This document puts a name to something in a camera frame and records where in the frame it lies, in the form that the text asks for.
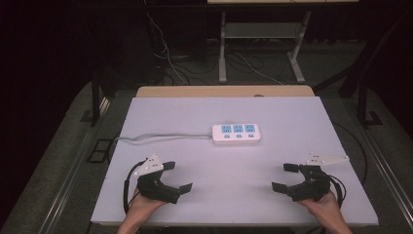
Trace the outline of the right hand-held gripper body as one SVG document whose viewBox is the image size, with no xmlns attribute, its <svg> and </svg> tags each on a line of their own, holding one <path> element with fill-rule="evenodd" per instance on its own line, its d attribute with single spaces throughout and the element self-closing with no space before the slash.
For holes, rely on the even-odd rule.
<svg viewBox="0 0 413 234">
<path fill-rule="evenodd" d="M 304 177 L 302 183 L 288 186 L 287 195 L 294 201 L 313 199 L 320 200 L 333 185 L 339 202 L 343 202 L 347 195 L 344 183 L 334 175 L 326 173 L 322 166 L 348 162 L 349 157 L 333 156 L 311 152 L 304 164 L 300 164 L 299 172 Z"/>
</svg>

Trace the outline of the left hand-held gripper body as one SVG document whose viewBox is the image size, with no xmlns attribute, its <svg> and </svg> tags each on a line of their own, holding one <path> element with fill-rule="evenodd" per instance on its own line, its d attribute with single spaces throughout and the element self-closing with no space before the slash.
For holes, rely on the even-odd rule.
<svg viewBox="0 0 413 234">
<path fill-rule="evenodd" d="M 137 177 L 137 189 L 141 195 L 151 199 L 176 204 L 180 197 L 178 188 L 165 185 L 161 182 L 163 162 L 157 154 L 153 154 L 143 162 L 139 163 L 133 171 Z"/>
</svg>

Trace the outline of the person's left hand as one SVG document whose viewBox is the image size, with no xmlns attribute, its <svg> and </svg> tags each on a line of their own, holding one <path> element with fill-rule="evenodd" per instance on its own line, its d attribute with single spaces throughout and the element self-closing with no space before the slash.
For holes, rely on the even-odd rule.
<svg viewBox="0 0 413 234">
<path fill-rule="evenodd" d="M 135 218 L 148 218 L 164 204 L 165 202 L 163 201 L 151 200 L 142 196 L 140 191 L 135 189 L 130 201 L 127 216 Z"/>
</svg>

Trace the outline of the person's right hand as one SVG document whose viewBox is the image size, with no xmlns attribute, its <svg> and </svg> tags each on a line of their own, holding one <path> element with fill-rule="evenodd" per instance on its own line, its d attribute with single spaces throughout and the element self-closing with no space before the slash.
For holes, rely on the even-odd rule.
<svg viewBox="0 0 413 234">
<path fill-rule="evenodd" d="M 320 200 L 311 199 L 299 201 L 317 219 L 332 219 L 341 215 L 335 195 L 329 191 Z"/>
</svg>

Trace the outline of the white power strip blue sockets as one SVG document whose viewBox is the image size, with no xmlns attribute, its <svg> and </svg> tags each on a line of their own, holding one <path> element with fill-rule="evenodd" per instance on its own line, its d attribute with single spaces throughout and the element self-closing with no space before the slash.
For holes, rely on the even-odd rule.
<svg viewBox="0 0 413 234">
<path fill-rule="evenodd" d="M 212 142 L 217 145 L 255 144 L 261 139 L 256 124 L 224 124 L 211 128 Z"/>
</svg>

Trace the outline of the wooden table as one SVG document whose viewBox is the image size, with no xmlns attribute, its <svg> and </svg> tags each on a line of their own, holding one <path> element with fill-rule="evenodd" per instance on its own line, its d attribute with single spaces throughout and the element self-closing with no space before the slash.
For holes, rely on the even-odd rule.
<svg viewBox="0 0 413 234">
<path fill-rule="evenodd" d="M 305 85 L 266 86 L 149 86 L 138 89 L 138 98 L 234 98 L 234 97 L 313 97 Z"/>
</svg>

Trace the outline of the black stand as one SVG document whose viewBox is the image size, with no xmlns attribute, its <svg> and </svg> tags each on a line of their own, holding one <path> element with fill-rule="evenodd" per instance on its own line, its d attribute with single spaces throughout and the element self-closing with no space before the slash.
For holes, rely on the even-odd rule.
<svg viewBox="0 0 413 234">
<path fill-rule="evenodd" d="M 92 109 L 84 113 L 82 122 L 88 122 L 94 127 L 101 116 L 101 103 L 104 98 L 113 96 L 110 77 L 105 71 L 96 70 L 91 76 Z"/>
<path fill-rule="evenodd" d="M 367 41 L 358 59 L 349 67 L 315 85 L 313 91 L 318 93 L 326 87 L 340 80 L 344 80 L 339 89 L 339 96 L 341 98 L 350 98 L 355 91 L 358 91 L 357 119 L 361 125 L 365 129 L 369 126 L 382 125 L 383 122 L 376 112 L 367 111 L 367 90 L 368 85 L 372 81 L 372 79 L 367 76 L 367 73 L 373 67 L 374 61 L 383 51 L 383 48 L 394 34 L 394 31 L 411 12 L 413 12 L 413 7 L 398 12 L 392 17 L 388 17 L 387 23 L 380 23 L 380 32 L 374 34 Z"/>
</svg>

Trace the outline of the grey metal stand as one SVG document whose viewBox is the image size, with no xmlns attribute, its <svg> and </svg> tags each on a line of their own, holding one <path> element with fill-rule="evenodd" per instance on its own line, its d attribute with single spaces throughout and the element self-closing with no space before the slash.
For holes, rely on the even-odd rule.
<svg viewBox="0 0 413 234">
<path fill-rule="evenodd" d="M 300 21 L 295 22 L 229 22 L 227 14 L 221 13 L 218 82 L 227 83 L 225 44 L 227 39 L 294 39 L 294 48 L 288 52 L 287 58 L 299 84 L 305 82 L 304 75 L 297 60 L 304 41 L 312 13 L 305 12 Z"/>
</svg>

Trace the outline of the black floor frame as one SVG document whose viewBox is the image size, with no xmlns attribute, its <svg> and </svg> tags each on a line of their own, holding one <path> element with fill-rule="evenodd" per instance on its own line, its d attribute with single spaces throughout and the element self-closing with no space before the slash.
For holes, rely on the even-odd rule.
<svg viewBox="0 0 413 234">
<path fill-rule="evenodd" d="M 113 140 L 111 138 L 99 138 L 95 142 L 94 148 L 87 158 L 87 162 L 92 164 L 109 163 L 112 144 Z"/>
</svg>

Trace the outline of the metal floor rail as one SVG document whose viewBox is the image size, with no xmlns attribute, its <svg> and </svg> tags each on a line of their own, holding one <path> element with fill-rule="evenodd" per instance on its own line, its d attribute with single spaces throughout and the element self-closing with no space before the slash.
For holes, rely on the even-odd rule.
<svg viewBox="0 0 413 234">
<path fill-rule="evenodd" d="M 39 170 L 47 182 L 52 200 L 42 219 L 38 234 L 53 234 L 67 202 L 75 188 L 85 164 L 87 152 L 92 145 L 97 123 L 93 111 L 104 115 L 110 101 L 99 98 L 76 97 L 56 131 Z"/>
<path fill-rule="evenodd" d="M 413 140 L 380 100 L 368 107 L 369 118 L 378 115 L 377 125 L 363 127 L 352 100 L 346 101 L 346 108 L 370 161 L 364 186 L 379 216 L 379 230 L 413 234 Z"/>
</svg>

